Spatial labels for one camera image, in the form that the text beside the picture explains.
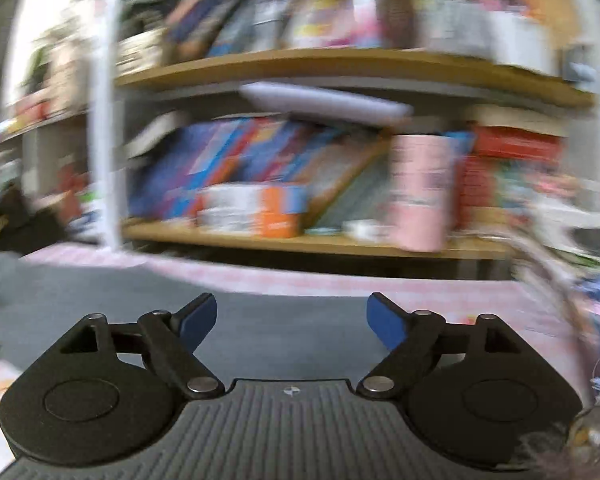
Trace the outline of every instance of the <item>pink cylinder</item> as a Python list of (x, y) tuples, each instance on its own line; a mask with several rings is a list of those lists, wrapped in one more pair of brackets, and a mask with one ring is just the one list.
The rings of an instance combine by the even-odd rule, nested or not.
[(395, 136), (392, 159), (392, 242), (407, 251), (441, 251), (450, 217), (451, 139)]

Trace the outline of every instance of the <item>white wall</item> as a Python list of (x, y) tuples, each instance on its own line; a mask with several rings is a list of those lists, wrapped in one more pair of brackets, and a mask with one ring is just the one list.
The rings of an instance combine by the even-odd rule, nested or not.
[[(9, 105), (22, 97), (20, 84), (26, 76), (34, 42), (47, 29), (61, 22), (62, 12), (71, 0), (20, 0), (11, 25), (11, 37), (2, 71), (0, 118), (9, 117)], [(74, 9), (80, 15), (87, 34), (93, 35), (97, 17), (93, 0)]]

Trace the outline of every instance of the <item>pink checkered tablecloth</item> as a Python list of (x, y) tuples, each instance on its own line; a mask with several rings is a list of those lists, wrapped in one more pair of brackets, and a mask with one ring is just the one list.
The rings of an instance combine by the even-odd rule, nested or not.
[[(471, 323), (479, 314), (490, 312), (513, 327), (573, 385), (583, 399), (590, 391), (570, 325), (558, 310), (542, 301), (524, 283), (408, 280), (256, 269), (128, 251), (112, 252), (72, 243), (52, 245), (24, 259), (55, 266), (146, 266), (176, 280), (227, 292), (352, 298), (382, 292), (407, 311), (432, 310), (454, 323)], [(0, 368), (8, 376), (16, 373), (8, 364), (0, 364)], [(0, 442), (0, 449), (4, 450), (4, 445)]]

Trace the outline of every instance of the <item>gray desk mat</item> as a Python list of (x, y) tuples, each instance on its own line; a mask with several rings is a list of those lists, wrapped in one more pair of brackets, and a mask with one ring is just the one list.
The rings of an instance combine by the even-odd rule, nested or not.
[(202, 292), (216, 296), (218, 322), (196, 357), (227, 386), (234, 378), (356, 384), (387, 354), (366, 324), (365, 298), (217, 292), (143, 267), (53, 267), (2, 253), (0, 358), (24, 370), (90, 312), (135, 322), (156, 308), (174, 312)]

